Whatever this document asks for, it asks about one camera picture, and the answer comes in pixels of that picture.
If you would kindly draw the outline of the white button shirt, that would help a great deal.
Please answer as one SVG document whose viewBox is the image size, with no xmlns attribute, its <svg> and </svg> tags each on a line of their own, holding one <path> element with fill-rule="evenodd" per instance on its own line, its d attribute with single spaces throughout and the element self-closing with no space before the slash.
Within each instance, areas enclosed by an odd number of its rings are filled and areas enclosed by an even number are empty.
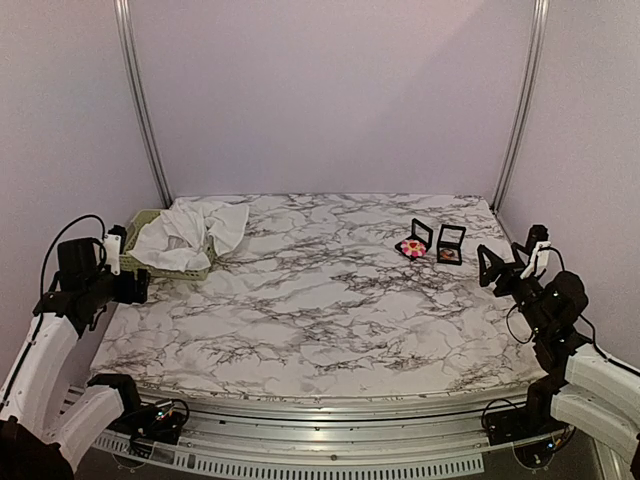
<svg viewBox="0 0 640 480">
<path fill-rule="evenodd" d="M 208 247 L 218 256 L 239 247 L 248 219 L 246 204 L 179 198 L 141 227 L 130 255 L 155 269 L 202 271 L 212 265 Z"/>
</svg>

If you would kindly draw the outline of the pink flower brooch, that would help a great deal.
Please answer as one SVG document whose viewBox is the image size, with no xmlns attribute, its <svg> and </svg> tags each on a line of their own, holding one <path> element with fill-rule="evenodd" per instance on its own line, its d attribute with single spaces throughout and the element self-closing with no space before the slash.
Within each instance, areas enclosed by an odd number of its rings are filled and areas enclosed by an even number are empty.
<svg viewBox="0 0 640 480">
<path fill-rule="evenodd" d="M 406 239 L 400 244 L 401 253 L 411 259 L 423 257 L 427 253 L 426 245 L 417 239 Z"/>
</svg>

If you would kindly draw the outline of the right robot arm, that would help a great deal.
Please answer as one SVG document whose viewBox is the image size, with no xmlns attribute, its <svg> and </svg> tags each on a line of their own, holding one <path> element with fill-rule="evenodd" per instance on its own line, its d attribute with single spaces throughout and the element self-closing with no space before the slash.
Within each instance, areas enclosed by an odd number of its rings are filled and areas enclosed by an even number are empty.
<svg viewBox="0 0 640 480">
<path fill-rule="evenodd" d="M 639 475 L 639 371 L 602 350 L 595 336 L 577 331 L 588 297 L 580 277 L 561 269 L 542 285 L 535 272 L 550 246 L 538 243 L 529 262 L 506 262 L 477 249 L 479 283 L 509 296 L 532 333 L 544 377 L 529 385 L 526 402 L 486 411 L 481 425 L 492 445 L 515 443 L 573 426 L 613 450 Z"/>
</svg>

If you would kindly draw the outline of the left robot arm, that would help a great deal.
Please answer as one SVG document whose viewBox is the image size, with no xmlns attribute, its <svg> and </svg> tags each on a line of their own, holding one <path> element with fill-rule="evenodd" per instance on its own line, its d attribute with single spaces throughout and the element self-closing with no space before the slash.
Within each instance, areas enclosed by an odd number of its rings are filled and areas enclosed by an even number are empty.
<svg viewBox="0 0 640 480">
<path fill-rule="evenodd" d="M 47 253 L 58 269 L 41 283 L 25 342 L 1 388 L 1 476 L 71 479 L 87 450 L 116 423 L 128 434 L 148 426 L 148 409 L 125 374 L 98 374 L 70 407 L 60 374 L 110 303 L 141 304 L 149 274 L 124 272 L 126 231 L 103 228 L 97 238 L 56 236 Z"/>
</svg>

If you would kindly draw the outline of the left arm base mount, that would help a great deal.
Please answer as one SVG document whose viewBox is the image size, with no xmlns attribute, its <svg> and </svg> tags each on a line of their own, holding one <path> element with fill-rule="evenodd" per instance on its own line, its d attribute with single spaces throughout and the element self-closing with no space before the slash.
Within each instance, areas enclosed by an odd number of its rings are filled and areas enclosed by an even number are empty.
<svg viewBox="0 0 640 480">
<path fill-rule="evenodd" d="M 139 441 L 176 445 L 191 410 L 181 399 L 165 399 L 143 404 L 138 410 L 124 413 L 107 429 L 127 435 L 131 443 Z"/>
</svg>

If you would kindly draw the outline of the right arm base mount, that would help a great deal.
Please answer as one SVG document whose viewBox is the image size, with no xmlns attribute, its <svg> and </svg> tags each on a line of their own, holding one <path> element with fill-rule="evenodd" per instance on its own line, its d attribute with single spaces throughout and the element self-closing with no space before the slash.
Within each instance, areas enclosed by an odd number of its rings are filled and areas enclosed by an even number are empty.
<svg viewBox="0 0 640 480">
<path fill-rule="evenodd" d="M 550 448 L 553 449 L 571 438 L 574 432 L 569 424 L 542 419 L 530 414 L 524 404 L 505 398 L 491 400 L 483 409 L 480 422 L 492 446 L 559 433 L 559 438 L 551 441 Z"/>
</svg>

